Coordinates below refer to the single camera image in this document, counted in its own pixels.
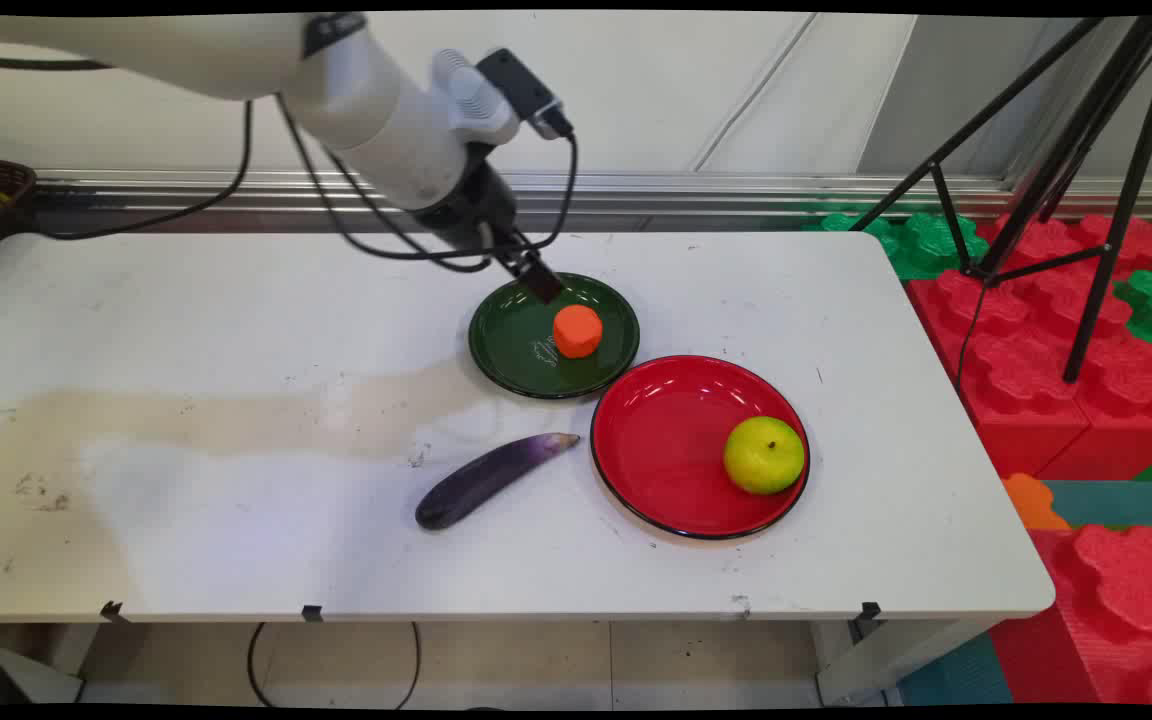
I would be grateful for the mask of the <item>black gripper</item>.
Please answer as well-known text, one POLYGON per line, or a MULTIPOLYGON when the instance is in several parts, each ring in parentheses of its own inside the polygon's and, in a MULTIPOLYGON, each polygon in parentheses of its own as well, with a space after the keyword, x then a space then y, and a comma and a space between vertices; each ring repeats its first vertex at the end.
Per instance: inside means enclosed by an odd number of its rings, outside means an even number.
POLYGON ((450 249, 417 251, 440 262, 492 259, 535 300, 550 304, 564 291, 562 278, 535 252, 526 234, 516 232, 516 215, 511 188, 488 161, 472 160, 444 200, 411 213, 420 228, 433 233, 450 249))

